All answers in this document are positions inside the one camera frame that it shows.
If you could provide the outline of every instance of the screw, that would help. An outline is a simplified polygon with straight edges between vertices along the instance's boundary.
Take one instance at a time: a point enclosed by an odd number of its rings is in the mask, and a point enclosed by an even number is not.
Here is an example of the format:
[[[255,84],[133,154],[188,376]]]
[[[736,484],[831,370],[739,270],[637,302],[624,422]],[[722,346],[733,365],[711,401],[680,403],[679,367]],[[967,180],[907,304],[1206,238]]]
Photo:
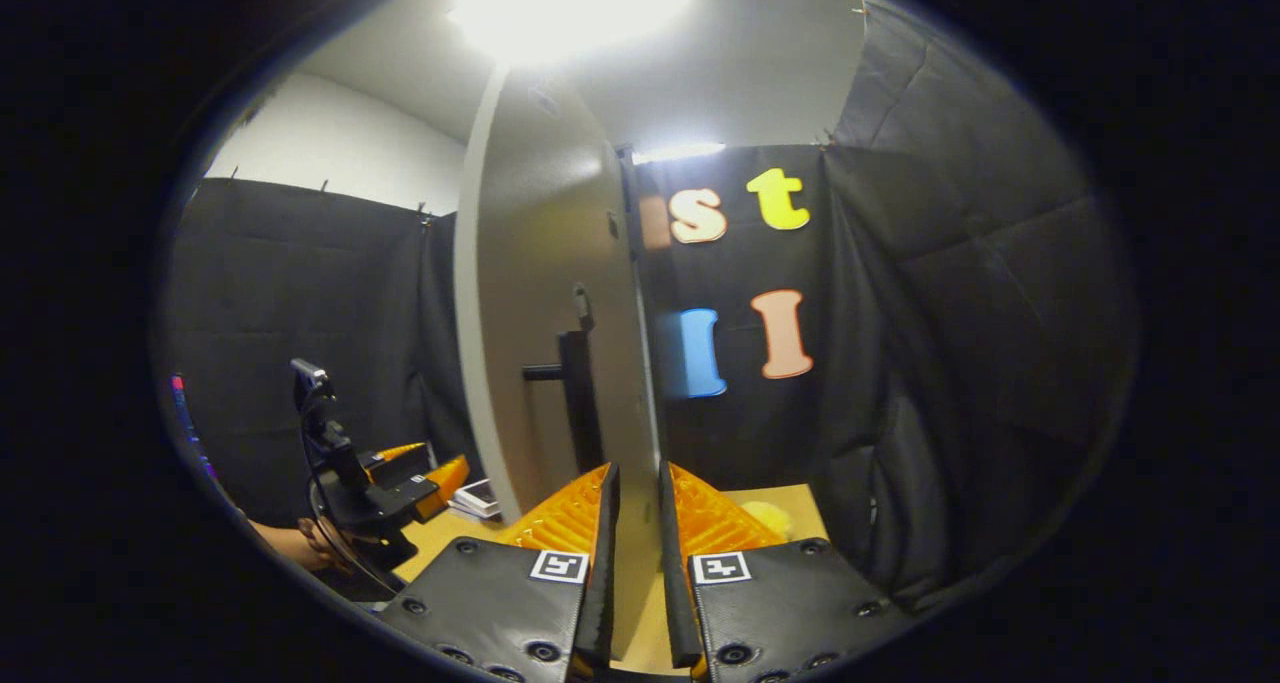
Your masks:
[[[836,660],[836,654],[819,654],[809,659],[809,663],[804,664],[805,668],[818,668],[819,665],[827,665],[828,663]]]
[[[552,663],[559,659],[559,648],[544,642],[529,643],[525,652],[543,663]]]
[[[723,663],[724,665],[737,665],[740,663],[746,663],[746,660],[749,660],[750,656],[751,656],[751,648],[741,643],[732,643],[724,646],[723,648],[716,652],[716,659]]]
[[[525,677],[516,673],[516,670],[508,668],[494,666],[489,669],[498,678],[506,678],[507,680],[515,680],[516,683],[525,683]]]
[[[456,661],[465,663],[466,665],[471,665],[472,663],[475,663],[474,660],[471,660],[471,656],[451,646],[440,648],[440,652]]]

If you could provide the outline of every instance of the foam letter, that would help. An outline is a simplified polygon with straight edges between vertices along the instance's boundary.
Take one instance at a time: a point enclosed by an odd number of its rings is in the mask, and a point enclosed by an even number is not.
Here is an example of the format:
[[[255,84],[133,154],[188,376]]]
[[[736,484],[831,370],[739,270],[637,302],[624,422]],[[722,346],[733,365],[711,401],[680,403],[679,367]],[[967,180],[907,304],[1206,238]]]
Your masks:
[[[682,244],[703,244],[722,237],[728,221],[716,210],[718,206],[719,196],[710,188],[680,191],[671,196],[669,208],[676,216],[676,221],[671,224],[672,235]]]
[[[680,315],[680,333],[685,342],[685,381],[689,396],[718,396],[727,390],[716,367],[716,347],[712,344],[712,326],[718,315],[714,310],[694,308]]]
[[[804,295],[792,290],[767,292],[751,299],[751,308],[764,318],[764,338],[769,345],[769,361],[760,370],[765,379],[791,379],[813,368],[813,358],[804,354],[800,343],[800,320],[796,318],[800,301]]]
[[[645,249],[671,247],[667,201],[662,196],[646,194],[640,198],[640,237]]]
[[[759,196],[760,215],[764,223],[781,232],[794,232],[809,223],[809,212],[805,208],[791,208],[791,194],[803,191],[804,183],[800,178],[787,178],[782,168],[769,168],[759,177],[751,178],[746,191]]]

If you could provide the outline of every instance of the black padded wall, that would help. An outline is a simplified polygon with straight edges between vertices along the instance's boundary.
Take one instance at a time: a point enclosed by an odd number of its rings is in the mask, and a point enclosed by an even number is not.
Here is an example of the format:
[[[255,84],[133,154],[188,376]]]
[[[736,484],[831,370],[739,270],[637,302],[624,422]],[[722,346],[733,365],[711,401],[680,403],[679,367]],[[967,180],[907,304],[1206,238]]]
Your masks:
[[[832,187],[891,260],[951,377],[941,449],[956,572],[1010,554],[1106,446],[1133,380],[1138,308],[1106,201],[1004,75],[890,0],[836,128]]]
[[[328,370],[356,446],[467,454],[452,217],[261,182],[206,180],[183,210],[163,303],[169,370],[251,519],[310,515],[289,359]]]
[[[954,391],[922,310],[831,185],[831,155],[812,145],[744,147],[636,168],[649,216],[640,262],[653,290],[653,347],[685,345],[660,320],[716,310],[713,347],[727,384],[718,395],[681,395],[682,370],[655,359],[667,381],[658,391],[663,453],[722,490],[809,483],[832,541],[868,578],[931,590],[952,556],[940,439],[957,434]],[[791,194],[809,214],[800,228],[769,226],[746,191],[772,168],[800,182]],[[659,224],[675,223],[673,196],[701,188],[718,197],[723,235],[687,244],[659,235]],[[812,370],[786,379],[763,373],[767,331],[751,308],[753,297],[777,290],[803,295],[795,318],[813,358]]]

